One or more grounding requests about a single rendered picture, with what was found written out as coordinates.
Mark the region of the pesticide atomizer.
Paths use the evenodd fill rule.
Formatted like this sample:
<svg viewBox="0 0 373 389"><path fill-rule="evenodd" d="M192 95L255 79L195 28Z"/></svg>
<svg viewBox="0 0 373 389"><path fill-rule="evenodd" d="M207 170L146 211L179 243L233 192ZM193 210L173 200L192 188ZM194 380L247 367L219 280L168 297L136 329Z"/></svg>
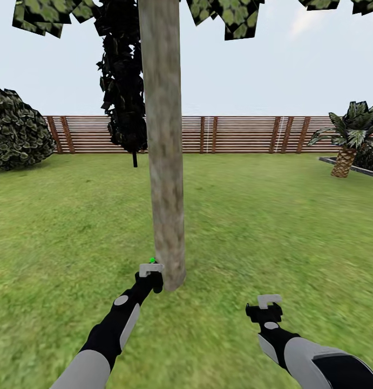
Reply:
<svg viewBox="0 0 373 389"><path fill-rule="evenodd" d="M150 259L150 264L154 264L155 263L155 258L151 258ZM163 287L153 287L153 291L155 293L160 293L162 291Z"/></svg>

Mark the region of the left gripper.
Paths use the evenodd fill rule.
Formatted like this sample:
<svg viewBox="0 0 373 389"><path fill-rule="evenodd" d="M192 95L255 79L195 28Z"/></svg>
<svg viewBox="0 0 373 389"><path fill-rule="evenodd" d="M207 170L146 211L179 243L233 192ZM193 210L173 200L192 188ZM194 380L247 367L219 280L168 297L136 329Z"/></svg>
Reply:
<svg viewBox="0 0 373 389"><path fill-rule="evenodd" d="M161 272L151 271L150 275L147 277L139 277L139 272L137 272L135 277L135 284L143 285L146 291L146 296L148 296L151 290L153 290L153 287L163 287L164 284Z"/></svg>

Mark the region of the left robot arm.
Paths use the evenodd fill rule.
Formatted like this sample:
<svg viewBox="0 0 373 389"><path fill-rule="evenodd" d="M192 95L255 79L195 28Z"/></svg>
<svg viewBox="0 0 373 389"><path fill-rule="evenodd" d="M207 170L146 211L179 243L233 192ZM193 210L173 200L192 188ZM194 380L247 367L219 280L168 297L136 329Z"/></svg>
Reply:
<svg viewBox="0 0 373 389"><path fill-rule="evenodd" d="M137 322L140 306L153 287L163 287L163 269L157 262L140 264L135 285L115 299L109 314L92 328L87 342L51 389L105 389L116 357Z"/></svg>

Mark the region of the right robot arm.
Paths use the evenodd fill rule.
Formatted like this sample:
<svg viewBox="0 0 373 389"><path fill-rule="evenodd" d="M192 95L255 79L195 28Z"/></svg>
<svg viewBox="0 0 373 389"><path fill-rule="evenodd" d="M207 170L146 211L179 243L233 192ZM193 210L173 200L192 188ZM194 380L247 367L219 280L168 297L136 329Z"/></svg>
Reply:
<svg viewBox="0 0 373 389"><path fill-rule="evenodd" d="M360 359L280 328L281 311L275 304L282 301L280 294L257 298L259 306L247 303L246 314L260 324L260 346L302 389L373 389L373 371Z"/></svg>

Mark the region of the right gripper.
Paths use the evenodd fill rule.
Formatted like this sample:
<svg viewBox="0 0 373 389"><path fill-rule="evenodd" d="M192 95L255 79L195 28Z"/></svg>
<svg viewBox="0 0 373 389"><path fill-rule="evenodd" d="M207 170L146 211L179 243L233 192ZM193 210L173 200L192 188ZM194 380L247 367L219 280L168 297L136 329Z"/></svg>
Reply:
<svg viewBox="0 0 373 389"><path fill-rule="evenodd" d="M269 304L267 309L261 310L259 306L249 306L249 303L247 303L246 314L251 317L253 323L260 322L260 319L265 316L265 314L269 314L276 319L277 322L281 322L281 311L276 304Z"/></svg>

